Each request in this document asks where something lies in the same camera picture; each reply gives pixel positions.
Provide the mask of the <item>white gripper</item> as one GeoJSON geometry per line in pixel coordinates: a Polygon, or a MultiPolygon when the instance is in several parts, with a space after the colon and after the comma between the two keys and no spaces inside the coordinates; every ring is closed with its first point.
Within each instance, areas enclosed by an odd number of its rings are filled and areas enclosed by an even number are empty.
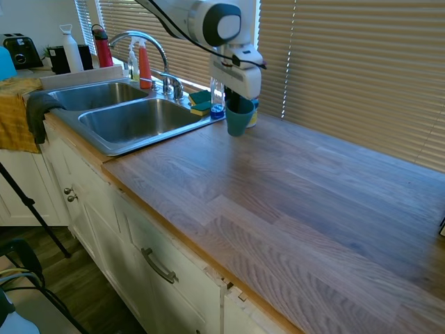
{"type": "Polygon", "coordinates": [[[209,71],[224,87],[225,103],[233,100],[233,112],[242,112],[243,98],[252,100],[261,92],[262,55],[257,51],[229,52],[227,58],[210,55],[209,71]]]}

